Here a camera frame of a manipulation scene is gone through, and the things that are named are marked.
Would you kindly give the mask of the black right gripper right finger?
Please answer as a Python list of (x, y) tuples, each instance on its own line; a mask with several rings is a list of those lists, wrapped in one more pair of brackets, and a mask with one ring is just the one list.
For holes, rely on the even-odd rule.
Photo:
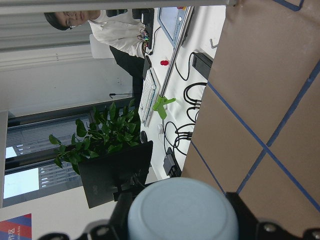
[(237, 217), (239, 240), (258, 240), (259, 221), (236, 192), (227, 192)]

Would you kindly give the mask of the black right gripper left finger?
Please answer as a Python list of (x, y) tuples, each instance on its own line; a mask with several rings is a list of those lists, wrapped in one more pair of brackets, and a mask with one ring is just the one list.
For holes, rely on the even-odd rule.
[(128, 239), (128, 214), (133, 203), (131, 192), (121, 193), (108, 222), (109, 240)]

